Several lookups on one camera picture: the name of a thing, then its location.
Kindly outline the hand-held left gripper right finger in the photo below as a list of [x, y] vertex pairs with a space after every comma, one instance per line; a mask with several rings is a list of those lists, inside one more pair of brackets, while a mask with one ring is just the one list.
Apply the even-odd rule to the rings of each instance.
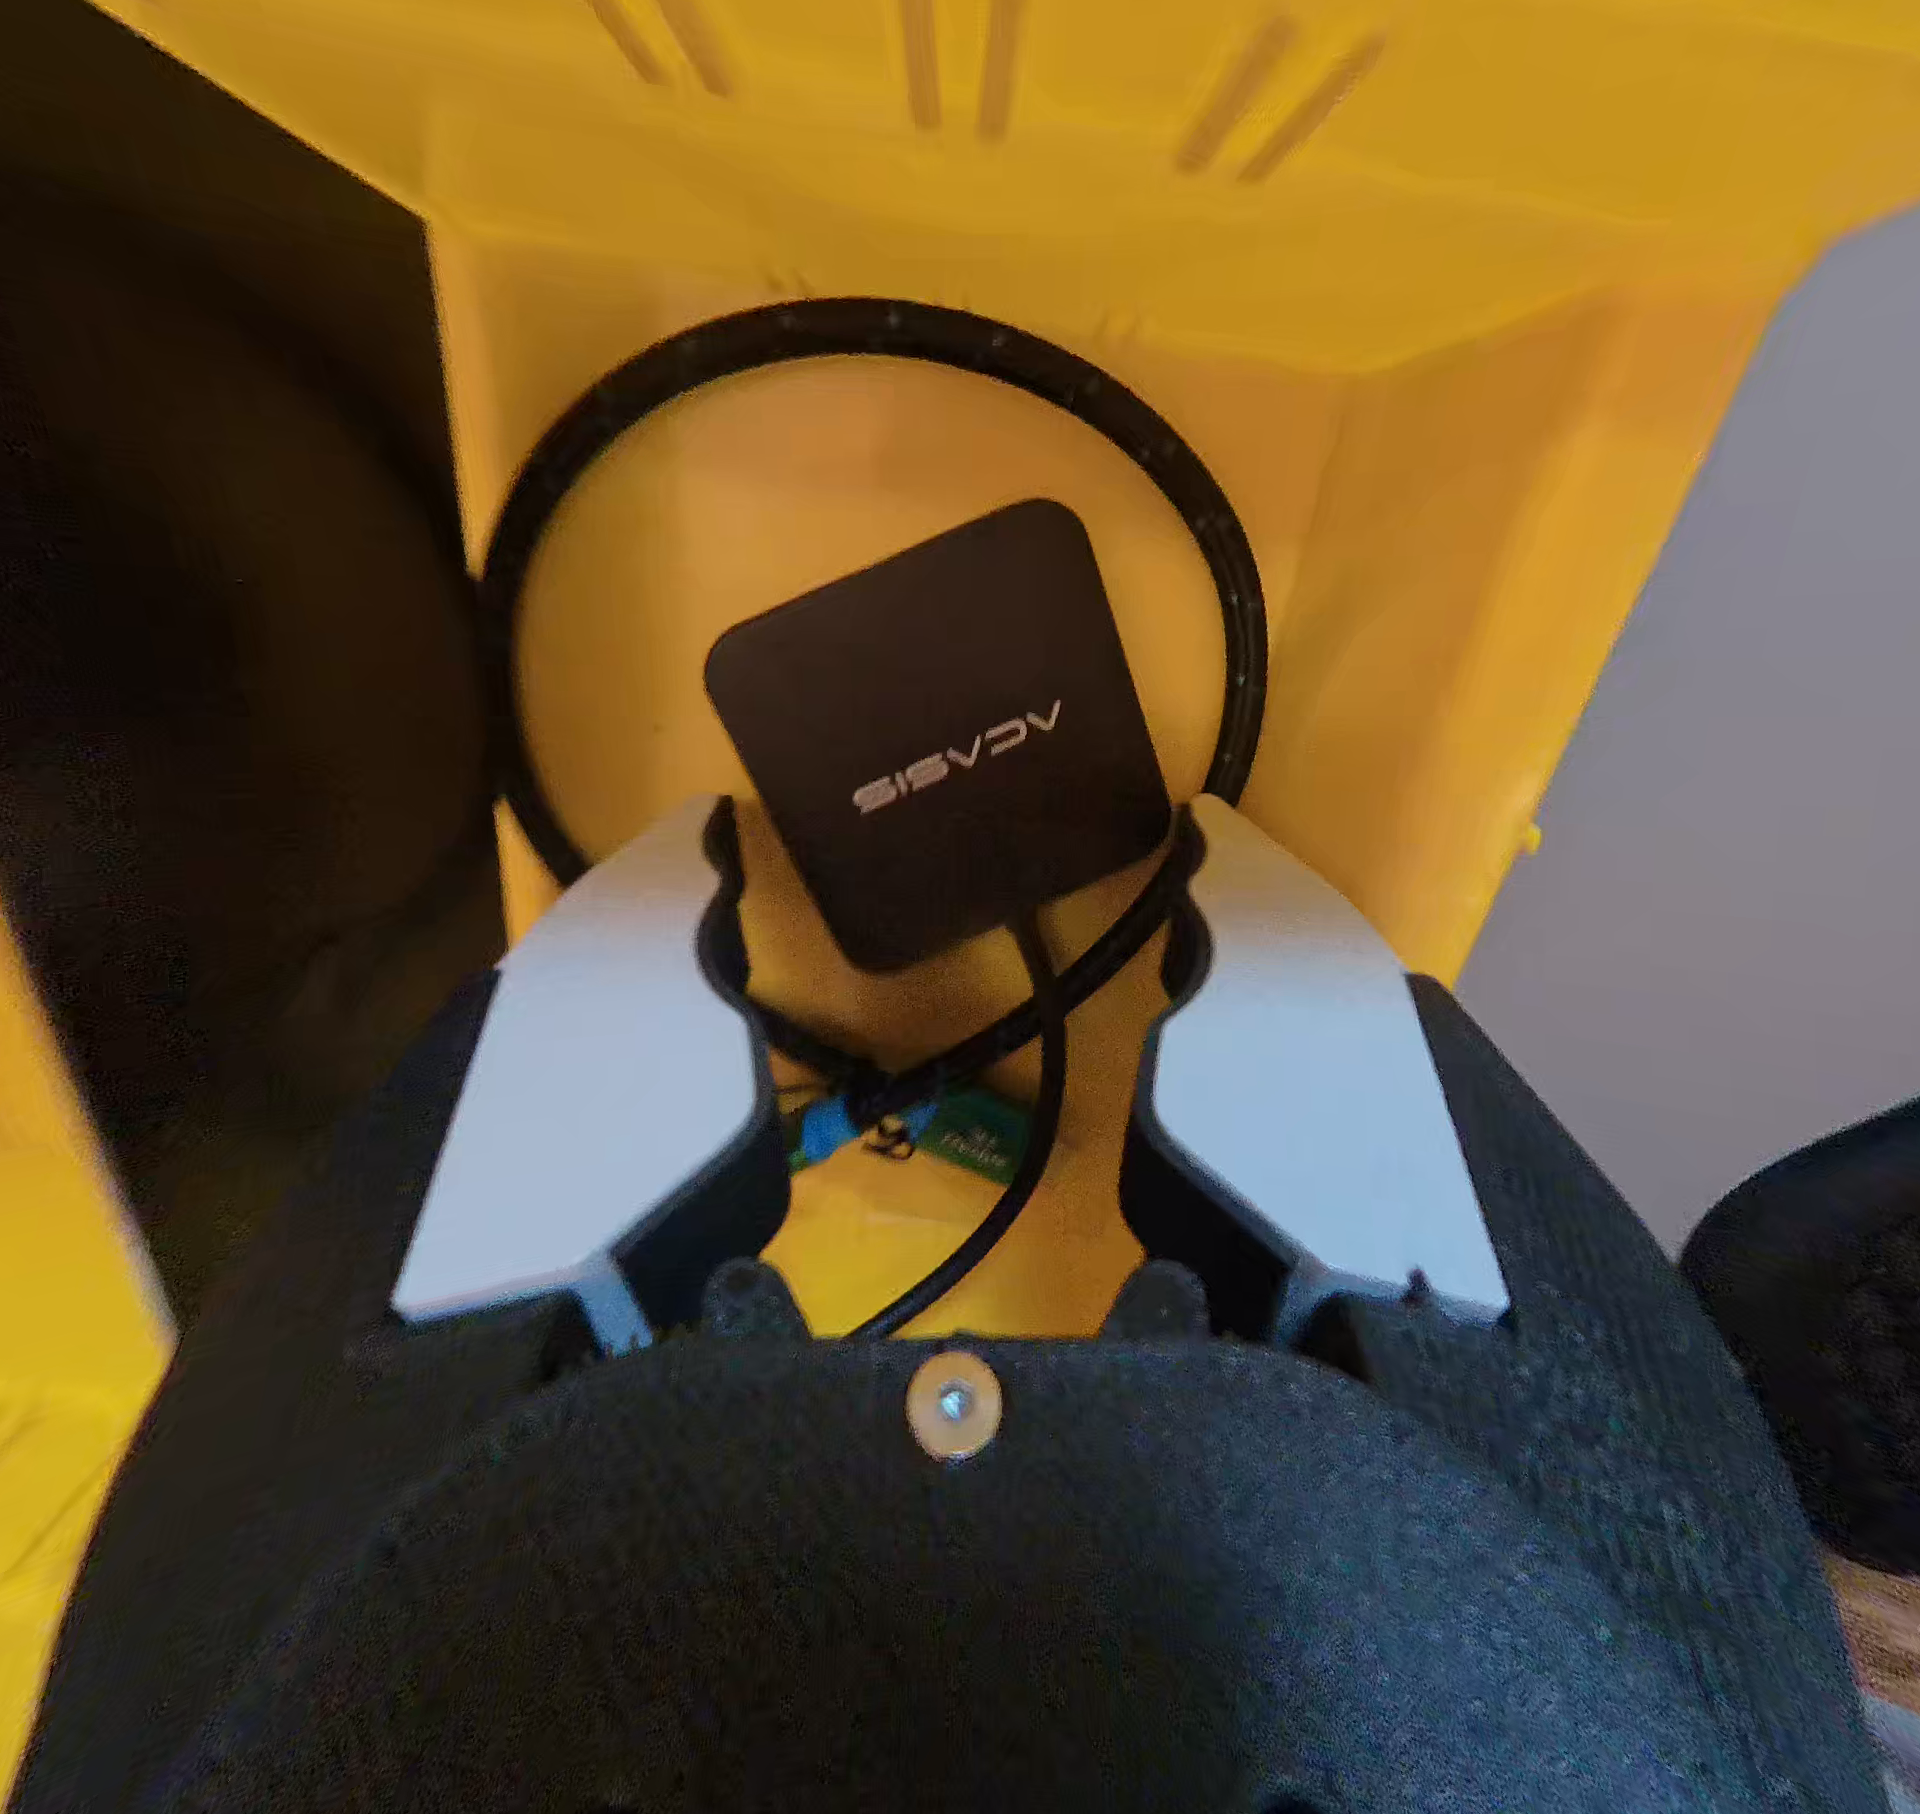
[[1289, 1346], [1329, 1305], [1510, 1311], [1404, 964], [1329, 879], [1204, 795], [1183, 825], [1119, 1212], [1214, 1337]]

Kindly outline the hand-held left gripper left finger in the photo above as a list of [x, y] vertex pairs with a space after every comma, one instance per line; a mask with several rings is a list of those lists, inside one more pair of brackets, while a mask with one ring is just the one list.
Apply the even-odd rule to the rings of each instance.
[[767, 1249], [792, 1175], [744, 890], [735, 806], [698, 796], [507, 951], [397, 1270], [406, 1326], [566, 1296], [623, 1354]]

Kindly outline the black square usb hub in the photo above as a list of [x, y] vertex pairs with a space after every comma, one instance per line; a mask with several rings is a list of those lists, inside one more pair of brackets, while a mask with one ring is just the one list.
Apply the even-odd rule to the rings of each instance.
[[890, 974], [1016, 940], [1041, 1084], [997, 1204], [865, 1323], [895, 1335], [969, 1277], [1034, 1198], [1067, 1084], [1070, 992], [1043, 905], [1156, 853], [1170, 795], [1091, 536], [1001, 506], [726, 630], [708, 699], [843, 958]]

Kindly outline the braided hdmi cable green plugs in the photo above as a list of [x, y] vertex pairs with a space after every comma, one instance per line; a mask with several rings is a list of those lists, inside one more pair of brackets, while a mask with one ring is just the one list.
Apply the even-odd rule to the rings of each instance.
[[[547, 876], [563, 888], [590, 868], [536, 770], [515, 678], [519, 605], [552, 518], [609, 446], [678, 397], [755, 370], [836, 357], [930, 362], [1013, 387], [1075, 417], [1153, 482], [1193, 537], [1216, 587], [1223, 699], [1204, 792], [1236, 802], [1264, 731], [1264, 584], [1236, 510], [1189, 441], [1117, 376], [1007, 321], [908, 299], [804, 296], [711, 317], [598, 376], [543, 430], [493, 520], [475, 589], [490, 780]], [[1065, 1014], [1116, 980], [1170, 920], [1190, 869], [1178, 851], [1181, 834], [1117, 920], [1065, 968], [1058, 987]], [[881, 1072], [874, 1060], [807, 1033], [769, 1003], [755, 1001], [753, 1010], [762, 1018], [773, 1051], [823, 1076], [843, 1099], [848, 1118], [866, 1124], [937, 1102], [1041, 1034], [1034, 990], [994, 1025], [933, 1058]]]

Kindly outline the yellow plastic bin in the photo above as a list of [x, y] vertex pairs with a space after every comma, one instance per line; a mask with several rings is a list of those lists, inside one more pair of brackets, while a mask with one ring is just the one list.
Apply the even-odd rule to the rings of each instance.
[[[722, 314], [885, 296], [1117, 376], [1264, 584], [1239, 809], [1457, 987], [1606, 656], [1811, 267], [1916, 213], [1916, 0], [83, 0], [423, 229], [501, 946], [561, 890], [493, 792], [493, 520], [598, 376]], [[1106, 439], [879, 357], [700, 387], [552, 518], [522, 722], [590, 858], [741, 796], [758, 989], [881, 1069], [1020, 998], [987, 935], [858, 975], [702, 687], [740, 619], [1024, 495], [1100, 557], [1170, 801], [1207, 566]], [[4, 1710], [25, 1729], [184, 1328], [4, 912]]]

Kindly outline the black bin divider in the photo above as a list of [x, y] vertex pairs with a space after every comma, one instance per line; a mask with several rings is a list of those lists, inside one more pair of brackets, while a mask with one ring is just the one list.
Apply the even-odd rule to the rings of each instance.
[[420, 221], [2, 0], [4, 912], [175, 1326], [501, 946]]

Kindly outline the black mesh cushion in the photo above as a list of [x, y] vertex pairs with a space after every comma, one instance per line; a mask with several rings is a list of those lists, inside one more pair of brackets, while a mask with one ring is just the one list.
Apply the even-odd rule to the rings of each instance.
[[1755, 1394], [1811, 1528], [1918, 1572], [1918, 1102], [1757, 1170], [1678, 1266]]

